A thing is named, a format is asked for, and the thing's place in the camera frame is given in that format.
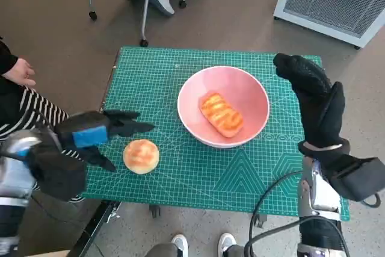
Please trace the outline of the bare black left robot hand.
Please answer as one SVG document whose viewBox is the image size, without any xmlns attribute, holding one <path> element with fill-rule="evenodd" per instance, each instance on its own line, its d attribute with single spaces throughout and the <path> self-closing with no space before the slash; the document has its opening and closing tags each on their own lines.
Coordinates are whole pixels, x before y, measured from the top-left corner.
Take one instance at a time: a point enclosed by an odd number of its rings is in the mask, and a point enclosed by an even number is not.
<svg viewBox="0 0 385 257">
<path fill-rule="evenodd" d="M 114 172 L 114 164 L 99 152 L 98 145 L 109 142 L 116 135 L 130 137 L 154 129 L 151 123 L 136 121 L 139 116 L 140 113 L 135 111 L 88 111 L 55 125 L 55 133 L 63 149 L 74 150 L 87 163 Z"/>
</svg>

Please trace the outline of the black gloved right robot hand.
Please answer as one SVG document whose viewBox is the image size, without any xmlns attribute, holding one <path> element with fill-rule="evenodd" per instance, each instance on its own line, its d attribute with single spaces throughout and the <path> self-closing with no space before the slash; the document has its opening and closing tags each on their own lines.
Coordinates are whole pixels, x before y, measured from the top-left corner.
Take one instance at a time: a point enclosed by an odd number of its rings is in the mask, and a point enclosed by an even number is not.
<svg viewBox="0 0 385 257">
<path fill-rule="evenodd" d="M 331 83 L 323 68 L 299 55 L 278 53 L 273 63 L 277 76 L 291 83 L 298 98 L 305 142 L 317 148 L 342 144 L 342 83 Z"/>
</svg>

